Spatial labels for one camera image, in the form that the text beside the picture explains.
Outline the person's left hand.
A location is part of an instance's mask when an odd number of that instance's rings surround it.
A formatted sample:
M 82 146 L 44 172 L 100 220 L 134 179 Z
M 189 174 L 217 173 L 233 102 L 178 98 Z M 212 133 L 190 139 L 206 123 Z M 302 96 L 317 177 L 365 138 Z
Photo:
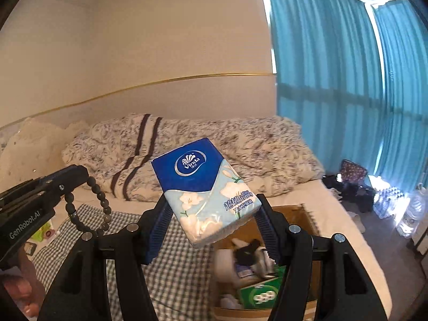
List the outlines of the person's left hand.
M 1 282 L 27 318 L 38 317 L 45 296 L 44 286 L 38 280 L 36 268 L 23 247 L 18 250 L 16 258 L 20 275 L 6 273 L 1 275 Z

